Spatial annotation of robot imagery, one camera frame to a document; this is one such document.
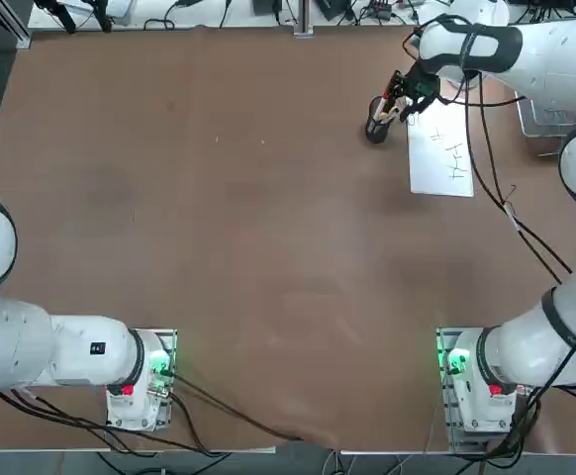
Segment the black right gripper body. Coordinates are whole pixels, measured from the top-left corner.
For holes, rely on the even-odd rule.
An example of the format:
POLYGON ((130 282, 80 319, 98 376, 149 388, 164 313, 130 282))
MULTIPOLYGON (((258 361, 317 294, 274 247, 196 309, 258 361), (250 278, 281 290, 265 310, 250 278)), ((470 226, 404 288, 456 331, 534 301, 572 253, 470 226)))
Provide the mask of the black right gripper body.
POLYGON ((407 96, 412 100, 435 98, 440 93, 440 78, 426 72, 416 61, 406 75, 407 96))

